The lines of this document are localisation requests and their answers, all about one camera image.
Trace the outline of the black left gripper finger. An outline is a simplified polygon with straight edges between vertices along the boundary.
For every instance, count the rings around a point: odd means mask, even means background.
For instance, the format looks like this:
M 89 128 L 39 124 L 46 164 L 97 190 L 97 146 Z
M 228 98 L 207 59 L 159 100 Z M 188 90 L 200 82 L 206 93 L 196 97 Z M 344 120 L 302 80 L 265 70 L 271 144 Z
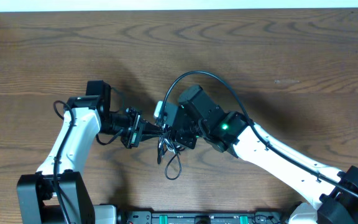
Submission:
M 161 135 L 163 135 L 163 131 L 143 131 L 140 137 L 140 142 L 152 138 L 159 138 Z
M 143 132 L 146 133 L 162 133 L 162 128 L 160 126 L 156 126 L 150 122 L 148 122 L 147 120 L 143 120 L 143 124 L 144 124 L 144 128 L 143 128 Z

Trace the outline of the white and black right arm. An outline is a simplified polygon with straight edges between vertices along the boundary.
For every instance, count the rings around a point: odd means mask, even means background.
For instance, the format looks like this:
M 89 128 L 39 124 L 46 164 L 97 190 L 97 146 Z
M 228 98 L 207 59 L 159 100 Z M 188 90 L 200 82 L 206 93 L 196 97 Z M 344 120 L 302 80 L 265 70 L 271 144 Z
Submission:
M 175 122 L 185 133 L 259 166 L 298 192 L 306 201 L 291 213 L 289 223 L 358 223 L 358 167 L 344 172 L 313 160 L 243 114 L 225 113 L 219 106 L 181 106 Z

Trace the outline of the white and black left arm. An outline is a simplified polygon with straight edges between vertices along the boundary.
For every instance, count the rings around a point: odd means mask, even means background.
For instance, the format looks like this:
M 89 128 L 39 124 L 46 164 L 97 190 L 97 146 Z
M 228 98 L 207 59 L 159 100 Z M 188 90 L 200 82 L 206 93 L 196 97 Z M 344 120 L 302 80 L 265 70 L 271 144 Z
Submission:
M 17 196 L 23 223 L 116 223 L 114 205 L 94 205 L 82 178 L 91 145 L 99 133 L 119 138 L 124 147 L 161 134 L 159 127 L 128 109 L 109 111 L 101 95 L 71 97 L 63 105 L 62 129 L 48 157 L 34 174 L 22 175 Z

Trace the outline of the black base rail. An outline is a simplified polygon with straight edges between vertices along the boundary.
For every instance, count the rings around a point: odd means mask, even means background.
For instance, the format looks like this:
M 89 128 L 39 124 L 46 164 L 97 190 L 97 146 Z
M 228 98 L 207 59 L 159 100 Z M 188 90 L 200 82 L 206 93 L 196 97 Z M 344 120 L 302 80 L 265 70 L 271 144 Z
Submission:
M 281 212 L 154 212 L 95 205 L 96 223 L 110 224 L 288 224 Z

